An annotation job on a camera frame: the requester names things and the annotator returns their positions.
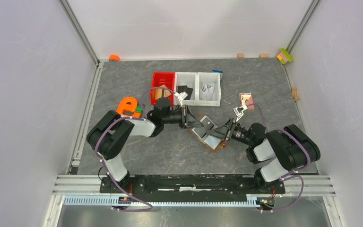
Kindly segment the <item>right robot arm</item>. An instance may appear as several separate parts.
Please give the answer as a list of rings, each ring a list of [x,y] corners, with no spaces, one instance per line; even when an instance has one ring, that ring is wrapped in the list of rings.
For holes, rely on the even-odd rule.
[[[266,132],[266,127],[260,123],[253,123],[246,129],[230,119],[224,125],[208,130],[207,134],[247,145],[246,156],[253,164],[269,161],[254,175],[254,187],[260,193],[268,192],[276,181],[320,159],[316,143],[295,124]]]

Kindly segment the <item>dark grey credit card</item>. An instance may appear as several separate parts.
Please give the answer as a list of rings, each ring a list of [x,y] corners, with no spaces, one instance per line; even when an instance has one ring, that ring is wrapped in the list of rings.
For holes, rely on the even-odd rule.
[[[214,124],[207,116],[204,116],[201,122],[203,123],[203,127],[200,129],[200,136],[205,137],[207,132],[214,127]]]

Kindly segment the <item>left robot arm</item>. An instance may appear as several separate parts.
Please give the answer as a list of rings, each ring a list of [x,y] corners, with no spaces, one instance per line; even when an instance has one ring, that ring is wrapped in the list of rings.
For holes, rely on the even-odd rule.
[[[90,130],[86,141],[95,151],[107,174],[111,186],[117,192],[125,192],[130,186],[121,150],[130,136],[155,137],[166,124],[177,124],[180,128],[202,128],[204,124],[191,113],[187,105],[172,107],[170,100],[160,98],[146,118],[122,116],[110,110]]]

